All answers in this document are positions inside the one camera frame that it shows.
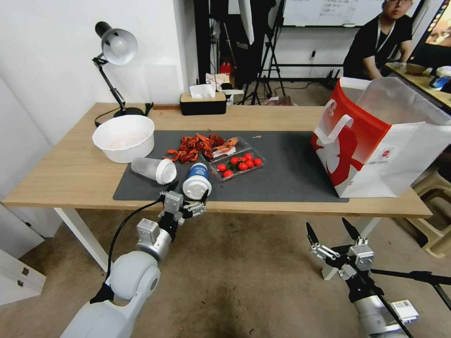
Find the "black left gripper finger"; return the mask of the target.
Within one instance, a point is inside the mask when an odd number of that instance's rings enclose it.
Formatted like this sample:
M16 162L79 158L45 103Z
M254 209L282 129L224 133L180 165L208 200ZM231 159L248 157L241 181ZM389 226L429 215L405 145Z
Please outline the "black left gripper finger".
M165 191L160 192L159 201L163 203L164 211L179 211L180 194L175 191L179 182L170 183Z
M209 190L206 190L201 199L196 203L185 205L185 218L194 218L206 212L206 202L209 195Z

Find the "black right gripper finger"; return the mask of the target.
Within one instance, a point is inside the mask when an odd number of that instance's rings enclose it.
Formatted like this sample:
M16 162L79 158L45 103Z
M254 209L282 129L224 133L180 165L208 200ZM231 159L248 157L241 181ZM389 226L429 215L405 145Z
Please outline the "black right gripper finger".
M353 226L346 218L342 217L342 223L351 238L350 246L367 245L368 238L360 234L355 226Z
M310 252L323 261L335 261L339 258L339 253L320 244L315 231L309 222L306 222L307 238L310 243Z

